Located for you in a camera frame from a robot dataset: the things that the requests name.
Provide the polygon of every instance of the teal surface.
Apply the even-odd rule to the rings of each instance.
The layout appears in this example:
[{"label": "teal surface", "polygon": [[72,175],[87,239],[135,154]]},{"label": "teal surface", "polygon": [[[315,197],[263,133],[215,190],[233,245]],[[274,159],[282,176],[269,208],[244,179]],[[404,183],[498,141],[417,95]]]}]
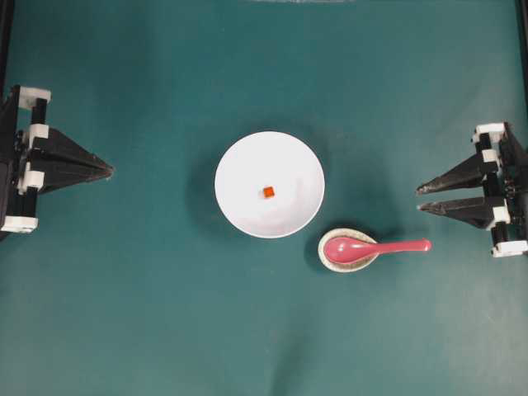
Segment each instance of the teal surface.
[{"label": "teal surface", "polygon": [[[25,0],[15,83],[116,171],[0,245],[0,394],[528,394],[527,259],[414,195],[476,124],[528,143],[514,1]],[[325,171],[288,238],[215,202],[222,153],[260,130]],[[338,275],[316,253],[337,226],[434,249]]]}]

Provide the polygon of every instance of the orange cube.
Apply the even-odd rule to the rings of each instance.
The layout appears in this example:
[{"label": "orange cube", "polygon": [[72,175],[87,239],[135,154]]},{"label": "orange cube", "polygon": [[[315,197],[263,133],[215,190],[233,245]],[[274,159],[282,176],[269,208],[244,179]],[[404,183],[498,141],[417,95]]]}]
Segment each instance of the orange cube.
[{"label": "orange cube", "polygon": [[266,198],[272,198],[275,195],[275,192],[273,191],[273,187],[264,187],[264,197]]}]

